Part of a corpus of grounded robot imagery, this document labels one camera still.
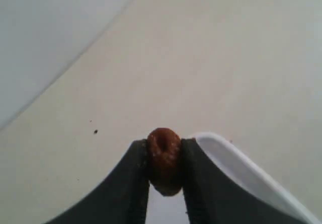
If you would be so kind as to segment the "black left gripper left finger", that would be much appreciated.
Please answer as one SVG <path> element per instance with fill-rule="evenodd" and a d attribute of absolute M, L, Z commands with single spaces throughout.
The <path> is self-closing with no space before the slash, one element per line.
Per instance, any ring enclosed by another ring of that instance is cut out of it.
<path fill-rule="evenodd" d="M 111 173 L 49 223 L 145 223 L 149 194 L 145 139 L 134 141 Z"/>

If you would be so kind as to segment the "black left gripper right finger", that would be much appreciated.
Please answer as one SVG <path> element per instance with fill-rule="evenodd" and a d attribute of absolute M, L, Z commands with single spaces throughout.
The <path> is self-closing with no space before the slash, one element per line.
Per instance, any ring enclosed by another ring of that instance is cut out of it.
<path fill-rule="evenodd" d="M 182 139 L 183 193 L 190 223 L 306 223 L 247 192 L 212 162 L 196 139 Z"/>

